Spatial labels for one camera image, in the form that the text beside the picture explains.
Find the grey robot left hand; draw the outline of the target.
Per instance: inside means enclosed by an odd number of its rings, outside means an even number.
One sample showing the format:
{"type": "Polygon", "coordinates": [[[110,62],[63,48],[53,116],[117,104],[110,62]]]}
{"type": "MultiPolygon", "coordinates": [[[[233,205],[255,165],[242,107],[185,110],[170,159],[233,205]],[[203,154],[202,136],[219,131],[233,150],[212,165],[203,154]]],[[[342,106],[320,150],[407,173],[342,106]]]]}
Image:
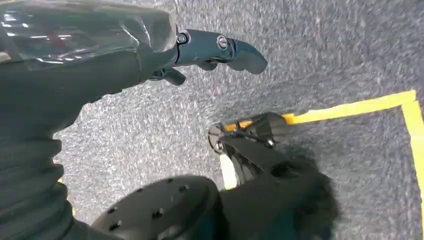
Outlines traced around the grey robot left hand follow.
{"type": "Polygon", "coordinates": [[[178,29],[150,3],[3,0],[0,3],[0,139],[50,138],[81,108],[145,81],[181,85],[177,67],[226,64],[260,74],[264,56],[218,32],[178,29]]]}

